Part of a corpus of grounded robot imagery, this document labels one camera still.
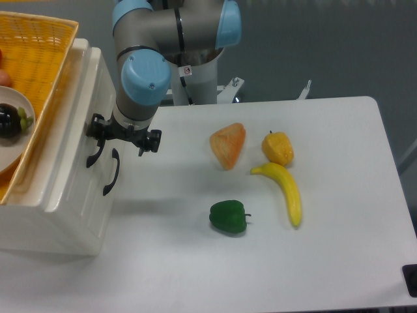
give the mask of banana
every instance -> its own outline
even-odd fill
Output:
[[[283,166],[276,163],[265,163],[262,166],[252,168],[250,173],[261,174],[268,178],[271,178],[277,182],[287,200],[288,215],[291,224],[297,228],[301,223],[302,211],[301,211],[301,199],[298,192],[297,184],[290,172]]]

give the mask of white plate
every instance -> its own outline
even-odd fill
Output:
[[[7,170],[26,148],[29,139],[35,129],[35,111],[29,100],[15,89],[0,86],[0,103],[7,103],[15,108],[25,109],[27,116],[33,117],[33,124],[24,134],[13,138],[0,138],[0,173]]]

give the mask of drawer handle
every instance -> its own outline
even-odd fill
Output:
[[[97,147],[99,147],[99,150],[97,151],[95,155],[90,155],[87,158],[87,168],[92,166],[98,160],[98,158],[100,158],[100,155],[102,155],[105,143],[106,141],[104,139],[97,140]]]
[[[111,156],[113,158],[115,158],[116,161],[117,161],[116,173],[115,173],[115,176],[113,178],[113,181],[110,184],[104,186],[104,188],[103,188],[103,196],[105,196],[106,194],[108,194],[111,191],[111,189],[113,189],[113,187],[116,184],[117,177],[119,176],[120,157],[119,157],[119,153],[117,152],[117,150],[115,148],[113,148],[113,150],[111,151]]]

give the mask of yellow basket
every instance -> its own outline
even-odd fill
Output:
[[[68,52],[78,31],[78,22],[47,16],[0,11],[0,68],[12,78],[12,88],[31,102],[36,125],[20,161],[0,175],[0,204],[8,197],[25,171],[61,77]]]

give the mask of black cable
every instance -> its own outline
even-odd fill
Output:
[[[177,32],[178,32],[178,41],[179,41],[179,44],[180,44],[180,50],[181,50],[182,53],[184,53],[185,52],[184,33],[182,32],[180,10],[175,8],[174,13],[175,13],[175,19],[177,21]]]
[[[142,50],[142,49],[149,49],[149,50],[153,50],[158,52],[157,50],[155,50],[154,48],[148,47],[148,46],[132,46],[132,47],[127,47],[126,49],[123,49],[122,51],[119,52],[119,54],[116,57],[116,61],[118,61],[122,55],[131,52],[131,51],[135,51],[135,50]]]
[[[180,77],[180,81],[181,81],[181,85],[183,86],[183,88],[184,88],[184,90],[185,90],[185,93],[187,94],[188,104],[189,104],[189,105],[191,105],[191,106],[193,106],[193,105],[194,105],[194,101],[193,101],[193,99],[192,99],[192,97],[191,97],[190,93],[188,92],[188,89],[187,89],[187,84],[186,84],[186,82],[185,82],[185,78],[184,78],[184,76],[181,76],[181,77]]]

